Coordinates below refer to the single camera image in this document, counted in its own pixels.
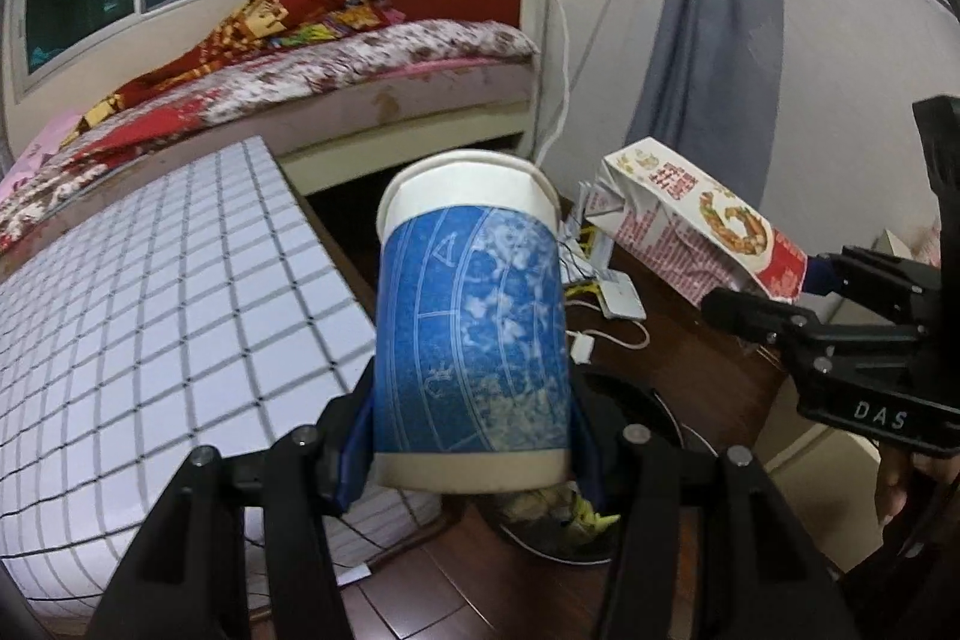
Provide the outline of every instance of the food box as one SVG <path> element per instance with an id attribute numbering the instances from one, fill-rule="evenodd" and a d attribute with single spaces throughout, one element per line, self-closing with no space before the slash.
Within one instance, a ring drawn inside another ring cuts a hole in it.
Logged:
<path id="1" fill-rule="evenodd" d="M 603 159 L 584 215 L 698 306 L 718 286 L 783 302 L 803 287 L 803 250 L 654 139 Z"/>

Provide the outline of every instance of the curtain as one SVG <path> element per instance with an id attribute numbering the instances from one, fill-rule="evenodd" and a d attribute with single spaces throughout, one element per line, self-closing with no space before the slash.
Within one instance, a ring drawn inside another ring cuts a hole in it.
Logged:
<path id="1" fill-rule="evenodd" d="M 784 0 L 664 0 L 627 142 L 653 136 L 756 206 L 783 58 Z"/>
<path id="2" fill-rule="evenodd" d="M 4 9 L 4 4 L 7 0 L 0 0 L 0 29 L 3 28 L 4 15 L 6 14 L 6 9 Z M 3 42 L 0 40 L 0 52 L 2 51 Z M 10 139 L 7 136 L 7 116 L 4 113 L 4 97 L 3 97 L 3 79 L 0 76 L 0 177 L 6 176 L 13 168 L 13 153 L 10 149 Z"/>

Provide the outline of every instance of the paper cup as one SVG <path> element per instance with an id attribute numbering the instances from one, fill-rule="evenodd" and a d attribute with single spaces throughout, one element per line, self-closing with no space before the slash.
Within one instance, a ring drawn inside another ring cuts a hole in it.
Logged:
<path id="1" fill-rule="evenodd" d="M 435 155 L 387 187 L 376 482 L 480 494 L 568 478 L 559 218 L 542 172 L 502 153 Z"/>

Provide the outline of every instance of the screw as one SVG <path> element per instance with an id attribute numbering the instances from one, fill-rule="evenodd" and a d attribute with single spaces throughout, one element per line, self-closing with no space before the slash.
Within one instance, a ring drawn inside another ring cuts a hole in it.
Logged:
<path id="1" fill-rule="evenodd" d="M 309 424 L 298 426 L 293 432 L 290 432 L 290 437 L 300 447 L 310 445 L 317 441 L 317 427 Z"/>
<path id="2" fill-rule="evenodd" d="M 738 467 L 745 467 L 754 460 L 754 455 L 750 448 L 744 448 L 742 445 L 733 445 L 727 451 L 727 458 Z"/>
<path id="3" fill-rule="evenodd" d="M 212 445 L 200 445 L 190 451 L 190 463 L 195 467 L 207 466 L 217 456 L 217 449 Z"/>
<path id="4" fill-rule="evenodd" d="M 627 424 L 623 427 L 623 438 L 634 445 L 646 445 L 650 441 L 650 429 L 641 423 Z"/>

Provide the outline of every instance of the cup rim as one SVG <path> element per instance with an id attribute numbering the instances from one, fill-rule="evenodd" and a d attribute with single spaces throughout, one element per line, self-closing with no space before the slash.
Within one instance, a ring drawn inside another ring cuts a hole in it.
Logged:
<path id="1" fill-rule="evenodd" d="M 383 191 L 380 205 L 376 210 L 376 236 L 380 239 L 381 244 L 383 244 L 383 230 L 387 223 L 387 210 L 397 195 L 397 191 L 400 190 L 400 186 L 424 172 L 452 163 L 496 164 L 527 173 L 536 180 L 536 184 L 541 187 L 541 191 L 550 199 L 558 219 L 560 218 L 560 196 L 557 194 L 557 189 L 553 187 L 553 183 L 547 179 L 547 176 L 539 167 L 523 158 L 496 150 L 448 150 L 448 152 L 437 153 L 429 158 L 424 158 L 422 161 L 415 162 L 394 175 L 386 190 Z"/>

